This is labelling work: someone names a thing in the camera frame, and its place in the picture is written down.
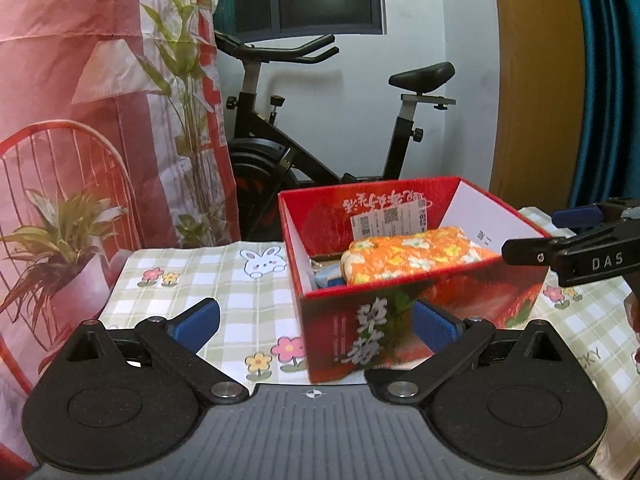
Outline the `person's right hand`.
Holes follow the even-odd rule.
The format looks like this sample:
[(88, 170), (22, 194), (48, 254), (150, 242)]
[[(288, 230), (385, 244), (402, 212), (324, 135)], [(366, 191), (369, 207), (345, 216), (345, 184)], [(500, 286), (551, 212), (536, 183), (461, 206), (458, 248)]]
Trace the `person's right hand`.
[(631, 292), (624, 301), (626, 318), (629, 326), (634, 331), (634, 336), (640, 338), (640, 308), (637, 296)]

